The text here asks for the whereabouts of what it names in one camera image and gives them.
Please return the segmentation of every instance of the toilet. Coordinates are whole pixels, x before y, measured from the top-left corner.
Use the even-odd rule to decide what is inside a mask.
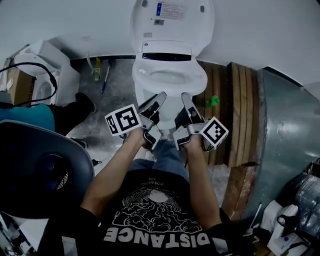
[[[172,129],[183,108],[182,93],[202,93],[208,78],[196,61],[214,31],[212,0],[136,0],[130,19],[135,95],[141,105],[155,94],[167,98],[158,128]]]
[[[55,95],[49,99],[33,102],[36,104],[54,104],[65,106],[75,101],[75,95],[79,91],[80,74],[70,66],[70,59],[60,50],[46,40],[40,40],[24,48],[14,58],[14,63],[34,62],[48,68],[53,74],[57,84]],[[46,98],[54,92],[48,73],[39,66],[20,65],[18,68],[35,77],[32,100]]]

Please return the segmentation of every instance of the teal cloth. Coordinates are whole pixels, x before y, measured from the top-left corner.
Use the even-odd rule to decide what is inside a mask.
[[[0,108],[0,121],[15,120],[30,125],[55,131],[55,119],[47,105],[40,104],[33,107],[16,106],[10,109]]]

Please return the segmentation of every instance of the hand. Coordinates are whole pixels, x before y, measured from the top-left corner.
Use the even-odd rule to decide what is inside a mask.
[[[192,134],[191,140],[183,144],[185,150],[188,152],[202,152],[202,135]]]
[[[127,141],[131,141],[139,146],[143,146],[146,143],[144,138],[144,130],[139,127],[130,131]]]

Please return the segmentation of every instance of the black chair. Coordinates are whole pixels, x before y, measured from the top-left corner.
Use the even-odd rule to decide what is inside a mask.
[[[0,211],[46,219],[80,205],[94,178],[88,153],[73,140],[19,121],[0,122]]]

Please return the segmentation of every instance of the black t-shirt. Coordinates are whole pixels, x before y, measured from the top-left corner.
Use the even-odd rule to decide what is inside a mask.
[[[189,183],[183,177],[144,169],[127,173],[99,220],[80,207],[49,219],[38,253],[59,255],[66,247],[72,248],[74,241],[79,255],[141,250],[219,255],[237,251],[237,236],[229,222],[202,229],[191,207]]]

